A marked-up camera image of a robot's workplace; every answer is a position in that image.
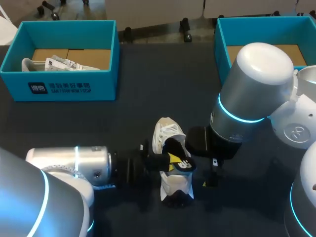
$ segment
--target cyan cardboard box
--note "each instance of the cyan cardboard box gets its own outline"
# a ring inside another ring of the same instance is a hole
[[[316,64],[316,24],[310,16],[218,18],[214,52],[222,84],[232,67],[228,47],[253,42],[298,46],[306,65]]]
[[[21,72],[35,49],[110,49],[108,70]],[[0,76],[15,101],[115,100],[119,39],[114,20],[22,22]]]

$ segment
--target black table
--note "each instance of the black table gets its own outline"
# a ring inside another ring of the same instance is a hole
[[[0,62],[7,47],[0,47]],[[207,125],[220,91],[213,45],[121,45],[115,102],[12,101],[0,81],[0,146],[21,158],[33,147],[98,146],[125,151],[152,139],[160,117],[184,132]],[[196,158],[194,203],[163,206],[159,190],[95,195],[95,236],[285,237],[283,209],[305,151],[280,142],[266,119],[256,137],[224,164],[218,188],[204,188],[209,161]]]

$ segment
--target shoelace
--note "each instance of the shoelace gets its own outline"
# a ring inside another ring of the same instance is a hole
[[[162,139],[163,137],[170,137],[172,135],[177,135],[177,134],[182,134],[182,132],[180,132],[179,130],[179,126],[176,125],[176,124],[170,124],[170,125],[167,125],[167,126],[162,126],[160,124],[160,131],[159,133],[156,133],[156,136],[155,136],[155,141],[161,143],[162,142]]]

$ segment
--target cardboard box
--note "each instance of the cardboard box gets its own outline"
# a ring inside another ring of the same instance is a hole
[[[316,64],[316,24],[311,16],[218,18],[215,32],[215,59],[221,83],[239,50],[253,42],[275,45],[301,70]]]
[[[75,62],[92,63],[101,70],[21,71],[24,58],[44,61],[53,54],[65,58],[72,50],[83,53],[75,55]],[[114,20],[35,21],[21,23],[0,75],[15,101],[99,101],[115,100],[118,70]]]
[[[306,62],[297,44],[275,44],[283,52],[285,52],[293,62],[294,66],[306,66]],[[233,64],[237,58],[237,54],[243,46],[227,46],[227,51]]]
[[[60,58],[67,58],[68,49],[35,49],[32,60],[46,61],[46,58],[51,58],[53,55]]]

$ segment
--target white sneaker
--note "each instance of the white sneaker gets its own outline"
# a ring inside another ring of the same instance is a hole
[[[186,135],[183,133],[179,124],[177,124],[171,118],[161,118],[155,127],[153,135],[153,152],[155,154],[161,154],[165,141],[168,138],[174,138],[178,141],[186,156],[191,157],[190,153],[185,148]],[[180,172],[173,169],[170,172],[160,171],[161,187],[160,198],[163,201],[167,196],[172,196],[178,190],[182,191],[185,195],[190,195],[193,199],[192,190],[192,173]]]
[[[46,58],[46,61],[32,61],[29,58],[22,60],[23,72],[35,72],[35,71],[90,71],[100,70],[89,66],[80,65],[70,61],[69,59],[63,59],[53,55],[52,58]]]

